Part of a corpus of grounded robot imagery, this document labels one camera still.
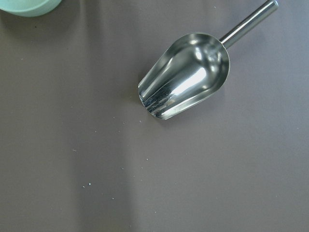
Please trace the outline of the steel scoop on table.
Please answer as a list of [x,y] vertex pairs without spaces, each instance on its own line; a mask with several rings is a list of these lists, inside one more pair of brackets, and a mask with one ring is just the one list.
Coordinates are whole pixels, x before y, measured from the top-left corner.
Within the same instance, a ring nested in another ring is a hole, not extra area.
[[138,84],[139,99],[154,117],[167,120],[218,91],[230,71],[228,48],[278,9],[267,0],[222,38],[195,32],[177,39]]

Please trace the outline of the green bowl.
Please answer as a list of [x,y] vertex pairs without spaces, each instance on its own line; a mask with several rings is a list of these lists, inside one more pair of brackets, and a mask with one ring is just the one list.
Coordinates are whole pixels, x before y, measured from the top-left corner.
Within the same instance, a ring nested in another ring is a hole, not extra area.
[[0,9],[7,13],[36,17],[54,10],[62,0],[0,0]]

